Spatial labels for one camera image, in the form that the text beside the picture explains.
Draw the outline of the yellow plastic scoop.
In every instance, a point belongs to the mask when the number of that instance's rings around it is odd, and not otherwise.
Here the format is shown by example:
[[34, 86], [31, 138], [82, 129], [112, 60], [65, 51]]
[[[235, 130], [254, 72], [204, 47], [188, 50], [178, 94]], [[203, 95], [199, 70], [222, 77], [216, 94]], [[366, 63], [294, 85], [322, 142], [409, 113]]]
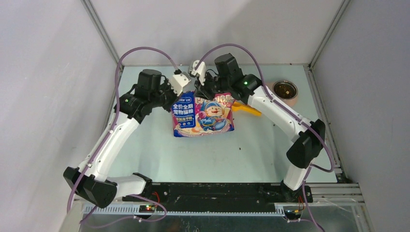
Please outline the yellow plastic scoop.
[[238, 101], [235, 101], [235, 102], [232, 104], [232, 110], [233, 110], [234, 112], [236, 112], [236, 111], [244, 111], [244, 112], [250, 113], [250, 114], [255, 115], [255, 116], [261, 116], [261, 115], [262, 115], [262, 113], [261, 113], [260, 111], [254, 109], [254, 108], [252, 108], [252, 107], [250, 107], [250, 106], [248, 106], [248, 105], [246, 105], [246, 104], [243, 104], [243, 103], [241, 103], [241, 102], [238, 102]]

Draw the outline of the colourful pet food bag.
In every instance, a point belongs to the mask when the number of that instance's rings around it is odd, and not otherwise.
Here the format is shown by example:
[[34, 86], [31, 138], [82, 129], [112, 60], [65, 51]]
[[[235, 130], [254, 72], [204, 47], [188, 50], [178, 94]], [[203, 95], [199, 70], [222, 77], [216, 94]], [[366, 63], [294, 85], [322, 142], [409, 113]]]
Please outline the colourful pet food bag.
[[171, 113], [175, 137], [199, 137], [234, 131], [229, 93], [216, 94], [211, 100], [196, 97], [194, 92], [183, 93], [172, 105]]

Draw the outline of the pink double bowl stand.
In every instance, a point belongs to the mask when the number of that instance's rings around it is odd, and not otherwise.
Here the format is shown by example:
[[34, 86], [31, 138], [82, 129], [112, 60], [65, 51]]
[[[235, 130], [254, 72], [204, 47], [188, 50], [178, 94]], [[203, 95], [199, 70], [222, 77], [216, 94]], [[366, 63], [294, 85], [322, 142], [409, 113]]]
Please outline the pink double bowl stand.
[[298, 101], [298, 88], [288, 80], [268, 82], [267, 87], [289, 107], [294, 107]]

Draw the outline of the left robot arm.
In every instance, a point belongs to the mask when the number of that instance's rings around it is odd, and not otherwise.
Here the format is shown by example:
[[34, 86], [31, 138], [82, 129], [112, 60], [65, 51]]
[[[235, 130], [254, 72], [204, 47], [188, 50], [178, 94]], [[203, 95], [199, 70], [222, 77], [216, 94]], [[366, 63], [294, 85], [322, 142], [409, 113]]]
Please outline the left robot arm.
[[157, 107], [169, 112], [190, 82], [187, 74], [180, 70], [170, 78], [157, 70], [142, 70], [137, 83], [119, 97], [113, 120], [92, 151], [77, 167], [65, 169], [63, 177], [74, 194], [99, 208], [106, 208], [113, 200], [132, 194], [141, 201], [151, 199], [151, 179], [141, 174], [110, 178], [108, 172], [144, 118]]

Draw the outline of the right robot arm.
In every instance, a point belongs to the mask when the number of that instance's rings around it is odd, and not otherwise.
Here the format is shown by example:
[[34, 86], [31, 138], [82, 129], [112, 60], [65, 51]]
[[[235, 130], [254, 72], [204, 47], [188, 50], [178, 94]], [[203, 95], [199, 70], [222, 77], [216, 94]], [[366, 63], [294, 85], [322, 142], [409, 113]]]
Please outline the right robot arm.
[[261, 78], [244, 74], [236, 58], [228, 53], [215, 60], [217, 75], [206, 70], [203, 61], [192, 63], [189, 73], [197, 80], [195, 86], [205, 97], [229, 93], [238, 101], [258, 110], [277, 125], [292, 141], [286, 152], [290, 166], [280, 183], [282, 198], [294, 202], [303, 196], [303, 180], [308, 169], [324, 148], [325, 124], [320, 119], [311, 121], [298, 114], [263, 85]]

